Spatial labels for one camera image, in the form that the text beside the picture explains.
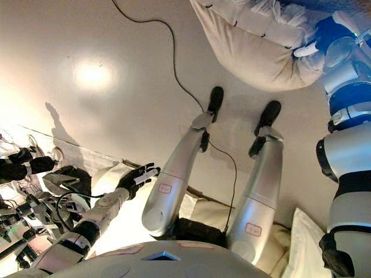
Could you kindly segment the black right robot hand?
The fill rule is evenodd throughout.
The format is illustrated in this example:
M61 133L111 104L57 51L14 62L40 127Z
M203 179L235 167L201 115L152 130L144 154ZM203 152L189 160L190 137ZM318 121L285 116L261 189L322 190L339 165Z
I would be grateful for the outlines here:
M326 54L329 46L339 38L349 35L349 30L336 23L332 16L321 20L316 25L314 38L301 48L296 49L293 55L297 58L310 56L316 52Z

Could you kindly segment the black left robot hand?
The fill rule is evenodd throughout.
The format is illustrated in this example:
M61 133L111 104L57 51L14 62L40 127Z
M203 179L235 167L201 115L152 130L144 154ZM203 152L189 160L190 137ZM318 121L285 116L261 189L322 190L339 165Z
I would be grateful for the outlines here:
M154 177L159 176L160 167L155 167L154 163L149 163L131 170L125 174L118 183L117 188L124 188L129 192L129 200L132 200L137 191L145 184L150 183Z

